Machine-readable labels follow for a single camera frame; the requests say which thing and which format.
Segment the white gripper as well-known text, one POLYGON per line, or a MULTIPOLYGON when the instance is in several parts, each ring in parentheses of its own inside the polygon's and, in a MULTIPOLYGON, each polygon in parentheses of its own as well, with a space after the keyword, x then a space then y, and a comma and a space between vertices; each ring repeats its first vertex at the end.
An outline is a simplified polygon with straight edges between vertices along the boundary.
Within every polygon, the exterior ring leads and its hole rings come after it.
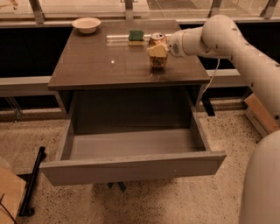
POLYGON ((147 53, 151 57, 165 58, 168 53, 173 57, 183 58, 191 54, 187 50, 187 39, 189 30, 174 32, 167 41, 167 45, 159 44, 147 48, 147 53))

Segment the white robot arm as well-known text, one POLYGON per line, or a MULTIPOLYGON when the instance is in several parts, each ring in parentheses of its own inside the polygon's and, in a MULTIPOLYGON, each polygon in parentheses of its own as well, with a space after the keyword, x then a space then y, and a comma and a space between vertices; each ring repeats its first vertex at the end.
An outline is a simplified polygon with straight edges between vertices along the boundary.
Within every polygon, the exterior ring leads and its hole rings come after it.
MULTIPOLYGON (((229 60, 275 121, 280 117, 280 66, 252 46, 227 16, 174 32, 165 44, 147 48, 153 57, 198 55, 229 60)), ((244 178, 239 224, 280 224, 280 130, 253 151, 244 178)))

